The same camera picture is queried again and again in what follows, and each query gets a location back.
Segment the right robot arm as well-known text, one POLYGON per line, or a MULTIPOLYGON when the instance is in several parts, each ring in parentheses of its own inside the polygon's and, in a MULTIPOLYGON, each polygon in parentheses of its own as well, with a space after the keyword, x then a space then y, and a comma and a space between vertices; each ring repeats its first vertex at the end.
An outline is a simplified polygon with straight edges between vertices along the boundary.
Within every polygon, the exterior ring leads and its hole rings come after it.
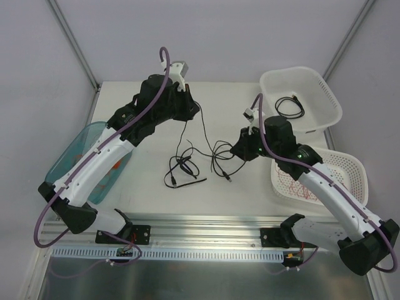
POLYGON ((289 248, 309 243, 337 254, 353 273, 363 276, 378 268, 386 256, 398 268, 394 246, 399 225, 382 220, 335 179, 322 157, 310 146, 299 144, 289 121, 281 116, 268 118, 245 113, 250 122, 241 129, 231 153, 243 161, 259 156, 271 158, 291 178, 310 190, 340 223, 341 228, 325 226, 301 214, 293 214, 280 225, 278 245, 289 248))

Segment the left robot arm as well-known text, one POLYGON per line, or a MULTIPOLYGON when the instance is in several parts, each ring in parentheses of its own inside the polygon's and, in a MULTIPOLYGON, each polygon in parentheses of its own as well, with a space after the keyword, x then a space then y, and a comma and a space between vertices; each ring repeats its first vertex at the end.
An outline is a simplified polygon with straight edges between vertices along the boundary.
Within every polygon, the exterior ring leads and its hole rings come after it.
POLYGON ((178 75, 150 75, 132 101, 115 111, 106 127, 77 164, 54 183, 38 188, 67 230, 80 234, 95 229, 117 243, 130 240, 133 224, 118 209, 103 210, 89 202, 101 179, 148 136, 172 119, 187 122, 199 112, 188 83, 178 75))

